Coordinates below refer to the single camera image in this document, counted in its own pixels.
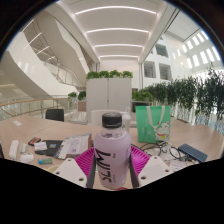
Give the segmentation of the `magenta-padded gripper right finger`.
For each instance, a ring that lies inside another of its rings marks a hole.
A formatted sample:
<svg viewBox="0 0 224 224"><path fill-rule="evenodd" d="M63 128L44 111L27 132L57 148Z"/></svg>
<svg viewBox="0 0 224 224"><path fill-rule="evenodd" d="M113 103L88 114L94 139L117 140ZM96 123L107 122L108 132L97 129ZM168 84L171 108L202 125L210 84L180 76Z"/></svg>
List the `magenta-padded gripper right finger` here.
<svg viewBox="0 0 224 224"><path fill-rule="evenodd" d="M131 147L130 175L134 188L143 187L172 173L172 169L159 156L149 156L139 148Z"/></svg>

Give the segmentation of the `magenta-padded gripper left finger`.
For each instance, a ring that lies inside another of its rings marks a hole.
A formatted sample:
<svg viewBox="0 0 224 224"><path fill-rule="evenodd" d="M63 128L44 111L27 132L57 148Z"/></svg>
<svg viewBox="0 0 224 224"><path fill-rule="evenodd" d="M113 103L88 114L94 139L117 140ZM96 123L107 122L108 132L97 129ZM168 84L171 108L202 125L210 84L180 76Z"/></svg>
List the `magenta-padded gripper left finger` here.
<svg viewBox="0 0 224 224"><path fill-rule="evenodd" d="M67 158L54 174L84 188L93 188L96 162L94 148L90 148L76 158Z"/></svg>

